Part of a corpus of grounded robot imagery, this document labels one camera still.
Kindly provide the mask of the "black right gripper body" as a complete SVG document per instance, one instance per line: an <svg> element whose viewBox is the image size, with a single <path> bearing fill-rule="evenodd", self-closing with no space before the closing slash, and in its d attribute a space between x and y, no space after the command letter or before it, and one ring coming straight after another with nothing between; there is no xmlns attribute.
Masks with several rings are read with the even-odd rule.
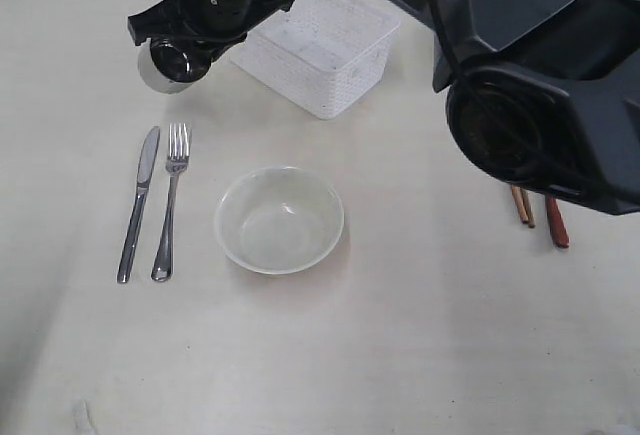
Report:
<svg viewBox="0 0 640 435"><path fill-rule="evenodd" d="M186 52L222 53L294 0L162 0L128 17L135 45L167 42Z"/></svg>

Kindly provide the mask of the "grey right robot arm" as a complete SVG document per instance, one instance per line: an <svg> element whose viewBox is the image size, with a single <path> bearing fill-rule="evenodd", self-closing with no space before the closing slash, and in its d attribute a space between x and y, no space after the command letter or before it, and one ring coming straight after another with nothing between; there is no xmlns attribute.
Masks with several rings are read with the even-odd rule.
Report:
<svg viewBox="0 0 640 435"><path fill-rule="evenodd" d="M450 132L489 176L598 212L639 209L639 0L389 0L432 29ZM162 0L128 18L161 86L294 0Z"/></svg>

